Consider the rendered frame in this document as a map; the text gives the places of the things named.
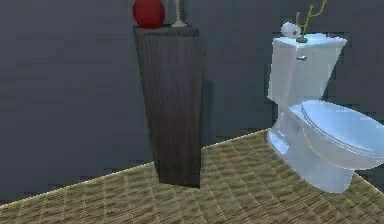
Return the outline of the white candlestick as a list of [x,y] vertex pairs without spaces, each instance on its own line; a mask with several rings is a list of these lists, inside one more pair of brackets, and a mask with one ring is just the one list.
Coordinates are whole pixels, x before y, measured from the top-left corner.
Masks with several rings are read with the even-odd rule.
[[188,24],[182,20],[181,0],[173,0],[175,6],[175,21],[171,24],[173,28],[187,27]]

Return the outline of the red ball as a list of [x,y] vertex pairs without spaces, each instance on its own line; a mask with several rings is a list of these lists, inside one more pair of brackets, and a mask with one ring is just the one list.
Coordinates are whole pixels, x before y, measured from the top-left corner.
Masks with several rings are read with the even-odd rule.
[[136,0],[133,16],[140,27],[156,29],[163,25],[165,8],[161,0]]

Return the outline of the white toilet paper roll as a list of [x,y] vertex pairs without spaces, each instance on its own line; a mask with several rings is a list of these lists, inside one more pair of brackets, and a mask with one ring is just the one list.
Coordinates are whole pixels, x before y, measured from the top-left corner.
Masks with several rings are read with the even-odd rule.
[[296,24],[285,22],[280,28],[280,33],[284,37],[296,39],[301,35],[301,28]]

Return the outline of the yellow-green twig plant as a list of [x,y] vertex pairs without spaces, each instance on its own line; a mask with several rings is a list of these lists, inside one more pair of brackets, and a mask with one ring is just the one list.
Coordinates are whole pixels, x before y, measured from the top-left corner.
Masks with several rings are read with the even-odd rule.
[[306,18],[304,20],[304,23],[303,24],[300,24],[300,15],[301,15],[301,12],[300,11],[297,11],[296,12],[296,16],[295,16],[295,24],[301,29],[301,33],[299,34],[299,36],[296,38],[296,42],[297,43],[307,43],[308,42],[308,39],[305,37],[305,34],[307,32],[307,29],[308,29],[308,25],[309,25],[309,21],[311,18],[314,18],[314,17],[317,17],[319,16],[326,4],[328,3],[328,0],[322,0],[321,1],[321,7],[319,9],[319,11],[317,13],[314,13],[313,10],[314,10],[314,5],[311,4],[309,7],[308,7],[308,12],[307,12],[307,15],[306,15]]

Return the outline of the dark wooden pedestal stand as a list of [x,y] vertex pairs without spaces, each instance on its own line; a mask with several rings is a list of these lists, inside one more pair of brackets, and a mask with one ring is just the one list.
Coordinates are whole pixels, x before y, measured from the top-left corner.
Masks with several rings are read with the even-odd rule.
[[193,27],[133,29],[158,180],[200,186],[204,52]]

